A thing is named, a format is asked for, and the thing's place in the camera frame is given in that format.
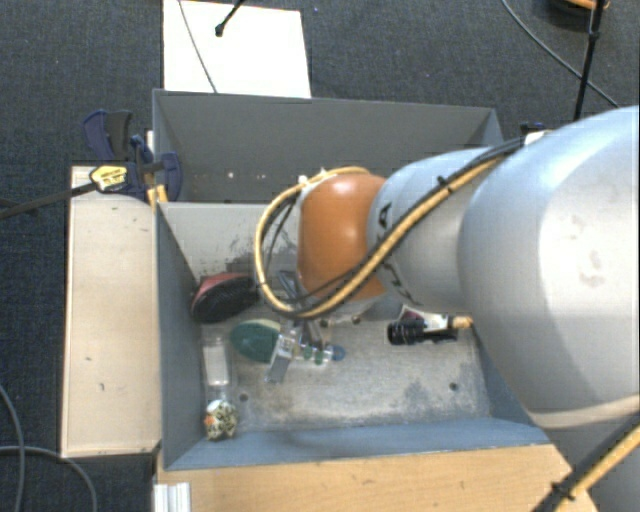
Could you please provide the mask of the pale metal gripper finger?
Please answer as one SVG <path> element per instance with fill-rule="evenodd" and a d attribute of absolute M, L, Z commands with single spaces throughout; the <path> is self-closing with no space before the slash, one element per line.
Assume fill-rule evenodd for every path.
<path fill-rule="evenodd" d="M 264 377 L 266 383 L 281 384 L 284 381 L 288 368 L 299 349 L 299 344 L 299 336 L 285 336 L 284 334 L 278 336 L 269 368 Z"/>

